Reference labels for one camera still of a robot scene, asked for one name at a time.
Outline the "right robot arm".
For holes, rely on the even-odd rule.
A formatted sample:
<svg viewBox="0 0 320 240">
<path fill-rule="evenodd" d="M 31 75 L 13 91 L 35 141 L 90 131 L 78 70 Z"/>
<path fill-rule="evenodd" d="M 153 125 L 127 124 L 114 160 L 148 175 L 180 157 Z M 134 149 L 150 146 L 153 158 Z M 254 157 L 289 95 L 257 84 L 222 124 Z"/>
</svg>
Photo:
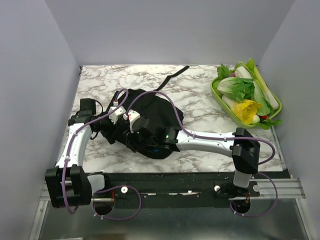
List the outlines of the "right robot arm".
<svg viewBox="0 0 320 240">
<path fill-rule="evenodd" d="M 133 150 L 151 159 L 165 159 L 173 152 L 201 151 L 232 158 L 235 167 L 230 191 L 241 196 L 247 192 L 252 175 L 258 172 L 260 143 L 244 128 L 235 132 L 196 132 L 182 127 L 161 127 L 150 119 L 125 114 L 128 139 Z"/>
</svg>

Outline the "black backpack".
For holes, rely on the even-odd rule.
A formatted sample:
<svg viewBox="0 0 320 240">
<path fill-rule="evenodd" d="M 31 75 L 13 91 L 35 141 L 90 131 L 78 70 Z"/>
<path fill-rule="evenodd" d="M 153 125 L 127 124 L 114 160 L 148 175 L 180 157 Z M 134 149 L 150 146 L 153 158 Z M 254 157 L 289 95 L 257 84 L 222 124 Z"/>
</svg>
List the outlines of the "black backpack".
<svg viewBox="0 0 320 240">
<path fill-rule="evenodd" d="M 148 93 L 140 97 L 132 106 L 132 110 L 138 112 L 140 117 L 152 120 L 160 126 L 156 134 L 156 142 L 159 145 L 159 152 L 139 152 L 138 153 L 155 160 L 167 158 L 172 152 L 177 152 L 178 148 L 173 144 L 174 138 L 166 136 L 177 134 L 181 130 L 177 119 L 184 119 L 183 112 L 177 108 L 175 114 L 171 103 L 155 93 Z M 121 127 L 116 132 L 100 132 L 109 144 L 119 142 L 126 146 L 126 132 L 129 130 L 129 124 L 121 117 L 116 123 Z"/>
</svg>

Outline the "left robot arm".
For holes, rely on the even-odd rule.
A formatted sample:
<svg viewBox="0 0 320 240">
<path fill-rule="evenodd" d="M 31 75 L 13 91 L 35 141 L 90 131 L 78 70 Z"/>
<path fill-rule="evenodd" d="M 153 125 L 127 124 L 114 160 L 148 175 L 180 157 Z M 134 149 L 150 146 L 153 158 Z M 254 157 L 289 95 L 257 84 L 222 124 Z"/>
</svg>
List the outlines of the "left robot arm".
<svg viewBox="0 0 320 240">
<path fill-rule="evenodd" d="M 86 125 L 99 116 L 96 114 L 98 101 L 82 98 L 79 110 L 68 120 L 68 139 L 62 155 L 54 168 L 46 170 L 44 178 L 51 204 L 54 208 L 64 208 L 75 212 L 71 207 L 89 205 L 92 195 L 104 198 L 110 194 L 111 183 L 103 172 L 86 173 L 83 162 L 87 144 L 92 133 L 99 131 L 100 122 Z"/>
</svg>

